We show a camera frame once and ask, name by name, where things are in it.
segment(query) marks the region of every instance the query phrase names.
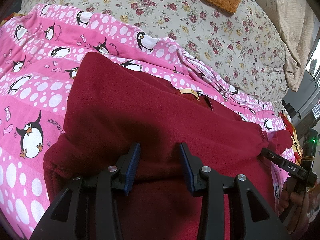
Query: floral pattern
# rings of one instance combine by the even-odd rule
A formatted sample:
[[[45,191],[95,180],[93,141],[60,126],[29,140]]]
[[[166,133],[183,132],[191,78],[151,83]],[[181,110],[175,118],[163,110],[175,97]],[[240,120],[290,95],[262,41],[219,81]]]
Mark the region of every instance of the floral pattern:
[[[279,34],[254,0],[241,0],[233,15],[200,0],[23,0],[20,12],[37,3],[112,14],[148,35],[168,36],[257,99],[279,103],[288,90]]]

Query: red fleece garment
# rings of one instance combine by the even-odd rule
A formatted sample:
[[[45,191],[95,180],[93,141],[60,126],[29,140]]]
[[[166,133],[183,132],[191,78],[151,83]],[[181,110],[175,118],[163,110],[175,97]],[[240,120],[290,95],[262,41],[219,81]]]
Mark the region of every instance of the red fleece garment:
[[[87,53],[68,98],[66,133],[44,155],[50,200],[73,174],[99,173],[137,141],[135,184],[118,199],[124,239],[195,240],[201,198],[192,198],[183,180],[179,143],[186,142],[204,165],[226,176],[245,174],[274,208],[271,171],[257,158],[267,137],[259,125],[210,102],[212,109],[204,96],[197,101],[164,79]],[[228,214],[225,226],[229,239]]]

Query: garment label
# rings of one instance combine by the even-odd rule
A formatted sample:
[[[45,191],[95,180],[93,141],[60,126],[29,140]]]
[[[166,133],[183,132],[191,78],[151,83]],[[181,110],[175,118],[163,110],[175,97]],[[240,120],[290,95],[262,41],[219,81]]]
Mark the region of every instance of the garment label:
[[[200,101],[197,92],[194,91],[192,88],[183,88],[183,89],[180,89],[180,93],[182,93],[182,94],[194,94],[194,95],[197,97],[198,101]]]

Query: penguin print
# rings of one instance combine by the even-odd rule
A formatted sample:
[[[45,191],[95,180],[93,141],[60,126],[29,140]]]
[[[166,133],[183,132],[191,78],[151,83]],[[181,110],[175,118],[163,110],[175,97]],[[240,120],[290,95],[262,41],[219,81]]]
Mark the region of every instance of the penguin print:
[[[64,48],[64,46],[62,47],[59,47],[59,48],[56,48],[54,49],[52,52],[51,52],[51,56],[52,57],[65,57],[66,55],[69,54],[69,52],[71,51],[70,48]]]
[[[34,158],[43,148],[43,132],[40,125],[41,110],[36,121],[27,123],[24,128],[16,127],[17,133],[21,136],[20,146],[22,158]]]
[[[78,67],[75,67],[73,69],[65,69],[64,71],[69,72],[70,79],[74,79],[77,75],[78,69]]]
[[[272,121],[270,119],[266,119],[264,121],[264,127],[267,128],[269,131],[273,129]]]
[[[77,13],[77,22],[80,25],[80,23],[83,24],[89,24],[89,20],[91,18],[93,13],[85,12],[85,11],[80,11]]]
[[[249,122],[249,120],[245,117],[244,114],[238,112],[239,116],[241,117],[242,121],[245,121],[245,122]]]
[[[13,61],[13,68],[12,68],[11,72],[19,72],[22,69],[25,60],[26,60],[26,56],[24,56],[23,61],[18,61],[18,62]]]
[[[231,93],[231,95],[235,95],[235,94],[239,93],[238,90],[234,86],[231,86],[231,85],[230,85],[228,91]]]
[[[106,47],[107,38],[105,38],[104,43],[99,43],[98,46],[92,46],[94,49],[99,51],[101,54],[109,54],[109,50]]]
[[[23,27],[22,25],[18,25],[16,27],[16,31],[14,33],[14,37],[17,37],[18,40],[21,39],[21,37],[27,32],[28,30]]]
[[[20,78],[17,81],[13,82],[12,85],[10,86],[10,88],[9,88],[8,94],[10,94],[10,92],[13,91],[13,90],[17,92],[19,90],[19,88],[31,78],[32,78],[32,75],[23,76],[22,78]]]
[[[131,69],[131,70],[134,70],[134,71],[141,71],[142,70],[142,66],[132,63],[133,61],[134,60],[126,61],[126,62],[120,64],[120,66],[128,68],[128,69]]]
[[[54,25],[55,25],[56,22],[53,23],[52,26],[50,26],[46,31],[44,31],[45,33],[45,38],[47,40],[51,40],[54,36]]]
[[[146,35],[144,32],[139,32],[137,34],[137,42],[139,48],[141,47],[153,51],[153,47],[158,43],[160,39],[152,38],[149,35]]]
[[[50,5],[50,4],[46,4],[46,5],[42,8],[42,10],[41,10],[41,14],[42,14],[42,15],[45,15],[45,14],[47,13],[47,11],[48,11],[48,9],[49,9],[49,5]]]

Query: pink blanket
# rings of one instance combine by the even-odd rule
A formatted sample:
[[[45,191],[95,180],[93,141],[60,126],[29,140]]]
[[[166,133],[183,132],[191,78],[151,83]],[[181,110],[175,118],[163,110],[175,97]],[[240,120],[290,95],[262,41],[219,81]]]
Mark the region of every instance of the pink blanket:
[[[238,91],[174,40],[150,37],[110,15],[39,4],[3,25],[0,42],[0,208],[21,236],[18,226],[29,238],[49,205],[43,154],[64,132],[68,93],[89,51],[207,95],[270,136],[284,129],[270,102]],[[282,156],[294,160],[292,149]],[[277,204],[287,174],[271,168]]]

